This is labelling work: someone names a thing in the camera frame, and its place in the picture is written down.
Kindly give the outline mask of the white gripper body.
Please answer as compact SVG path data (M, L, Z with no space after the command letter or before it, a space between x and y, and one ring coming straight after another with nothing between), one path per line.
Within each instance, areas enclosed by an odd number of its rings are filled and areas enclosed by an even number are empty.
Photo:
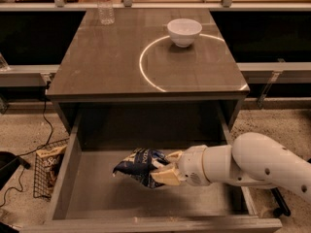
M183 180L189 185L208 186L210 184L203 168L203 153L206 149L205 145L190 147L178 160L178 169Z

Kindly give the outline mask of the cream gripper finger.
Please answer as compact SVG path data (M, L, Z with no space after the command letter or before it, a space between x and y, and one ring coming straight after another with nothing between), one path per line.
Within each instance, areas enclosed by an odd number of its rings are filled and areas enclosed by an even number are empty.
M181 158L181 156L183 155L183 151L182 150L177 150L174 152L169 153L166 156L166 159L170 162L170 163L176 163L179 161L179 159Z
M172 186L181 184L179 179L179 171L175 166L163 167L152 171L151 176L157 183Z

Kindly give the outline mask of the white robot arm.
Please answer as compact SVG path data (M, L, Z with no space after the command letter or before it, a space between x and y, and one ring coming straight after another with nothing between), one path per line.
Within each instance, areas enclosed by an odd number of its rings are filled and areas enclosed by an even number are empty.
M151 172L158 183L283 187L311 203L311 164L260 133L242 134L230 145L175 151L167 159L167 165Z

